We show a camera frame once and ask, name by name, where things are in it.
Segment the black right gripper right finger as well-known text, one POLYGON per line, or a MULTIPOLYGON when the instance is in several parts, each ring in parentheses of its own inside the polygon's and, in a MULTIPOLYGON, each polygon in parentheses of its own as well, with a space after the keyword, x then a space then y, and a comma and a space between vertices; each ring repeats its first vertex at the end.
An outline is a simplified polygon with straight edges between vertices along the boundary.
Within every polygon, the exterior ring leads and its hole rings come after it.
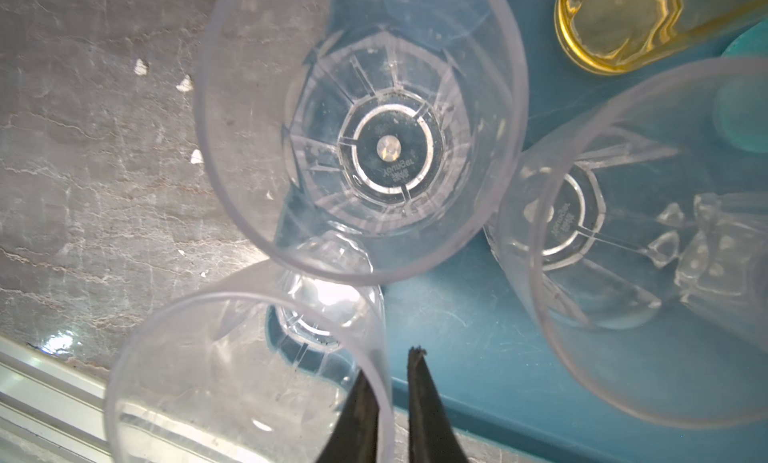
POLYGON ((426 363, 427 352, 408 352, 408 454, 415 463, 468 463, 426 363))

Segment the teal dotted plastic cup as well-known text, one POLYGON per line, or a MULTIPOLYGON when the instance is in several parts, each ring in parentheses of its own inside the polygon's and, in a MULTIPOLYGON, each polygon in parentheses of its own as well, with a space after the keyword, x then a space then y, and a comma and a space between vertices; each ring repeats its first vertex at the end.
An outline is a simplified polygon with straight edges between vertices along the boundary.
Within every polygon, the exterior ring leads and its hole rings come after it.
MULTIPOLYGON (((723 52, 724 58, 767 58, 767 22, 738 36, 723 52)), ((752 82, 737 78, 717 96, 715 127, 731 147, 767 154, 767 78, 752 82)))

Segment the yellow plastic cup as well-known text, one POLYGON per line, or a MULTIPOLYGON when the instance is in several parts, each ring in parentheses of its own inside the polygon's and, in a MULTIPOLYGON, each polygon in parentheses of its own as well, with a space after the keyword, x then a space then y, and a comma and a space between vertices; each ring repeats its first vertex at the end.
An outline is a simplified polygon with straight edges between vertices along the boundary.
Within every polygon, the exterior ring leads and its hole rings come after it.
POLYGON ((767 0, 556 0, 555 31, 582 69, 620 75, 756 23, 767 0))

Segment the clear faceted cup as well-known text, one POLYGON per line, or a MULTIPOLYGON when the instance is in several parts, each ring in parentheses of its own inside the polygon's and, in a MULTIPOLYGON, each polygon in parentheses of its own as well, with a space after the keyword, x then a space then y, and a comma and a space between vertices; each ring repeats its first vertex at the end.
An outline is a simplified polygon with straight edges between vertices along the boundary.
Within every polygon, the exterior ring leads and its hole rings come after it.
POLYGON ((767 194, 697 194, 697 232, 680 255, 675 284, 699 316, 767 349, 767 194))
POLYGON ((681 302, 697 194, 765 192, 767 154, 729 146, 717 96, 765 58, 653 75, 526 150, 492 223, 494 252, 584 388, 636 418, 717 428, 767 416, 767 349, 681 302))
POLYGON ((332 28, 332 0, 217 0, 194 119, 222 206, 270 260, 350 285, 452 257, 522 153, 528 65, 508 0, 464 37, 332 28))
POLYGON ((253 264, 152 314, 113 366, 104 418, 124 461, 129 403, 242 445, 259 462, 316 462, 358 373, 379 404, 377 461, 395 453, 384 298, 253 264))

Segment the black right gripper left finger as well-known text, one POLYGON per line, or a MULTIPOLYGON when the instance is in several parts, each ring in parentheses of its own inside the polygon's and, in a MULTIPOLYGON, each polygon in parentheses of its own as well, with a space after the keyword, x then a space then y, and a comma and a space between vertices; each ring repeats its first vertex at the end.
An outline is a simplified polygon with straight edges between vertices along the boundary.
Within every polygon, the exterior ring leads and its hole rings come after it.
POLYGON ((379 404, 360 371, 317 463, 377 461, 379 404))

